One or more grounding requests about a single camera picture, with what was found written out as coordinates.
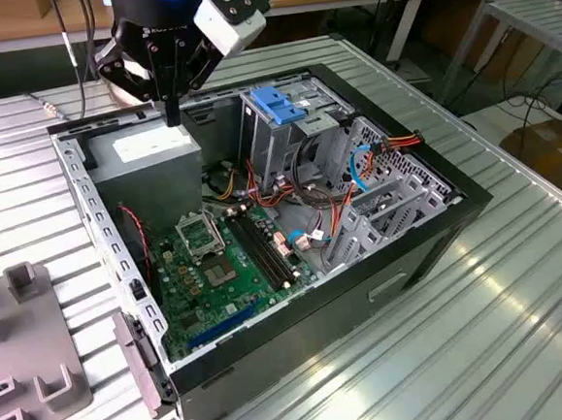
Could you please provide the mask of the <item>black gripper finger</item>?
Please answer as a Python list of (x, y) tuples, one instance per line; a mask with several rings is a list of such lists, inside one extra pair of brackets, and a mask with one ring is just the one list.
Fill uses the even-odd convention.
[(149, 49), (141, 34), (124, 41), (113, 37), (96, 52), (96, 69), (101, 77), (142, 102), (152, 103), (167, 126), (174, 125), (173, 103), (159, 87), (150, 62)]
[(170, 83), (173, 125), (181, 123), (180, 100), (200, 89), (223, 58), (223, 54), (197, 31), (175, 39), (173, 81)]

